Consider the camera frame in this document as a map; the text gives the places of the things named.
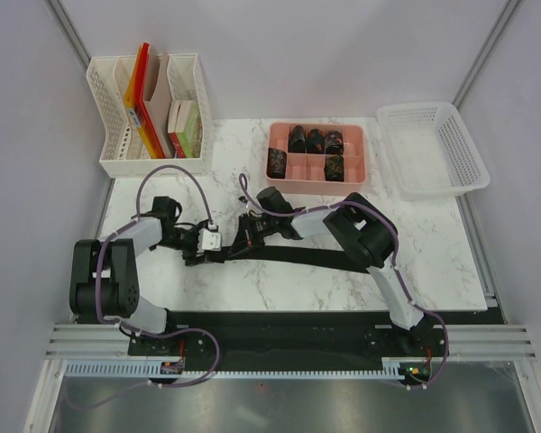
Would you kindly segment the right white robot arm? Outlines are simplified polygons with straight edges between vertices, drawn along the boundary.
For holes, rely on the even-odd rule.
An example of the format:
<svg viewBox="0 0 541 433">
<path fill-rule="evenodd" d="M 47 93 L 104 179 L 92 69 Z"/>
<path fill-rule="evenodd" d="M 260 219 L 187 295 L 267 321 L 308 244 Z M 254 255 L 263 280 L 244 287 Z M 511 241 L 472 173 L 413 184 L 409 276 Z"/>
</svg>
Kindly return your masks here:
<svg viewBox="0 0 541 433">
<path fill-rule="evenodd" d="M 431 355 L 448 356 L 449 340 L 444 321 L 418 304 L 397 267 L 398 229 L 364 196 L 354 192 L 330 205 L 294 208 L 274 187 L 256 198 L 246 196 L 253 211 L 239 218 L 234 242 L 227 247 L 229 260 L 262 260 L 366 273 L 374 279 L 387 305 L 395 344 L 405 355 L 425 348 Z M 266 245 L 279 234 L 290 241 L 319 235 L 332 236 L 337 250 Z"/>
</svg>

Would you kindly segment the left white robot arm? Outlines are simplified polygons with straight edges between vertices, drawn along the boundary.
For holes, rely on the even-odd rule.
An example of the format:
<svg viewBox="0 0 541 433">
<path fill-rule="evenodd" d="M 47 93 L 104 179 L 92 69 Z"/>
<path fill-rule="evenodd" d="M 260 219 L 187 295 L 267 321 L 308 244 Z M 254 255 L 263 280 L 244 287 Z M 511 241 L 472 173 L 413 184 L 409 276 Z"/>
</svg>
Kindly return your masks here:
<svg viewBox="0 0 541 433">
<path fill-rule="evenodd" d="M 207 219 L 181 223 L 182 206 L 166 196 L 153 199 L 149 212 L 105 239 L 76 242 L 69 306 L 78 322 L 112 324 L 129 337 L 130 355 L 184 355 L 184 337 L 174 313 L 145 299 L 140 290 L 137 257 L 157 247 L 203 259 L 221 246 L 218 226 Z"/>
</svg>

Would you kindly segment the long black necktie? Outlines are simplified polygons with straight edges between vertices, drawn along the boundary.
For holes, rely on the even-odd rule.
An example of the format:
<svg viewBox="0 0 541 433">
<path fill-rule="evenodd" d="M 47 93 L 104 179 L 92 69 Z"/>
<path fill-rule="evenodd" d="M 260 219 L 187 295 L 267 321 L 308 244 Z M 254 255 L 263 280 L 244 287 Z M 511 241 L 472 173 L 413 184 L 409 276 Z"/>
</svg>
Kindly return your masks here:
<svg viewBox="0 0 541 433">
<path fill-rule="evenodd" d="M 241 260 L 291 263 L 337 271 L 369 274 L 366 267 L 353 262 L 342 251 L 274 245 L 247 248 L 241 252 L 232 252 L 230 247 L 223 247 L 220 251 L 206 252 L 199 259 L 198 263 L 225 263 Z"/>
</svg>

